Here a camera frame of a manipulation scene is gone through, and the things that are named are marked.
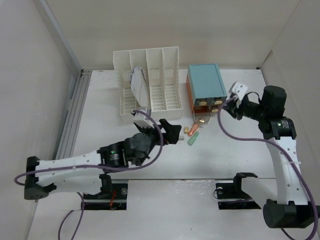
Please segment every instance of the dish rack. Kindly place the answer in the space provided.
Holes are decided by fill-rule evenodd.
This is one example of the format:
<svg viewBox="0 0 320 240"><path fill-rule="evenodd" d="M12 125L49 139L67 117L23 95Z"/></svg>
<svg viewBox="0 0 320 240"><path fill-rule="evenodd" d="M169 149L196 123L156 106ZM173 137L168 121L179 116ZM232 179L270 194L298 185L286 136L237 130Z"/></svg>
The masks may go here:
<svg viewBox="0 0 320 240"><path fill-rule="evenodd" d="M139 107L129 74L136 66L142 68L150 97L151 116L159 119L179 119L183 107L179 94L179 49L162 47L113 52L113 67L120 93L120 117L132 121L131 111Z"/></svg>

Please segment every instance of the wall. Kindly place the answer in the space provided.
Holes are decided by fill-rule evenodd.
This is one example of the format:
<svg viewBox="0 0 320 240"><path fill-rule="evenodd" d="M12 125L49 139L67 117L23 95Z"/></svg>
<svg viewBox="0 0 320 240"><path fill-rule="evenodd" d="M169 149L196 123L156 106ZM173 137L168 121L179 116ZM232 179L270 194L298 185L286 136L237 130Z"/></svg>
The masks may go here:
<svg viewBox="0 0 320 240"><path fill-rule="evenodd" d="M259 67L299 0L48 0L84 68L113 51L179 47L180 66Z"/></svg>
<svg viewBox="0 0 320 240"><path fill-rule="evenodd" d="M262 65L268 84L286 89L286 115L297 130L301 171L320 204L320 1L301 0Z"/></svg>
<svg viewBox="0 0 320 240"><path fill-rule="evenodd" d="M3 1L0 33L0 233L22 240L35 203L13 180L27 157L52 158L71 72L32 0Z"/></svg>

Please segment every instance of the red wire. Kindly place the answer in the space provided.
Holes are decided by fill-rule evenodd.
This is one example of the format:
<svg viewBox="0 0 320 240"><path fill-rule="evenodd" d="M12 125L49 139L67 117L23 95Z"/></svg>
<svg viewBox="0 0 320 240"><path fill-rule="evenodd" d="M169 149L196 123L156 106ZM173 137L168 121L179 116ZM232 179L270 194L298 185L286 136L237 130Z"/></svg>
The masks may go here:
<svg viewBox="0 0 320 240"><path fill-rule="evenodd" d="M116 190L114 190L113 193L112 193L112 198L111 198L111 200L110 200L110 202L109 202L109 204L110 204L110 210L112 210L112 206L114 205L114 200L115 200L115 198L116 198L116 195L117 195L117 192L116 192Z"/></svg>

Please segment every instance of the green object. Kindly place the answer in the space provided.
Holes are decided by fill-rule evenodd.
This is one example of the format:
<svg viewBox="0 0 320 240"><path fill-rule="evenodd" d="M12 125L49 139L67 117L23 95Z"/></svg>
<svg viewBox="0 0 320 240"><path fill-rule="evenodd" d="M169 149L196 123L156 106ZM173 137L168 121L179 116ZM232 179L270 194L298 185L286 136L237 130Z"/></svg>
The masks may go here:
<svg viewBox="0 0 320 240"><path fill-rule="evenodd" d="M198 135L199 135L199 132L196 131L196 132L192 135L192 137L190 137L190 139L189 139L189 141L188 141L188 144L189 144L190 146L192 146L192 145L194 144L194 142L196 141Z"/></svg>

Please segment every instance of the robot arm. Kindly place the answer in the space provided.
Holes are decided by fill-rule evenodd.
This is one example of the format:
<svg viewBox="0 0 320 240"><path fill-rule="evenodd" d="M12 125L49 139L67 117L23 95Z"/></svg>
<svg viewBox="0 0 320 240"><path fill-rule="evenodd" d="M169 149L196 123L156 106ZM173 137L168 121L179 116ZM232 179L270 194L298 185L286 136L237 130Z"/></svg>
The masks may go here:
<svg viewBox="0 0 320 240"><path fill-rule="evenodd" d="M108 175L124 171L131 166L142 166L156 145L160 145L159 132L152 124L136 113L134 124L140 133L90 153L59 160L40 160L36 156L27 159L26 172L58 168L56 171L27 175L24 198L38 200L58 192L81 192L88 194L112 193L112 181ZM160 119L163 145L176 144L180 125L171 125ZM111 170L97 168L109 167Z"/></svg>
<svg viewBox="0 0 320 240"><path fill-rule="evenodd" d="M248 88L236 82L230 92L232 101L224 109L235 119L242 117L258 121L263 138L274 143L289 154L292 162L278 148L267 144L277 185L277 194L261 184L253 173L237 173L233 179L235 193L249 195L263 209L263 217L270 228L305 228L313 222L311 203L292 164L299 173L296 151L296 130L291 119L283 116L286 92L277 86L266 86L259 103L249 101Z"/></svg>

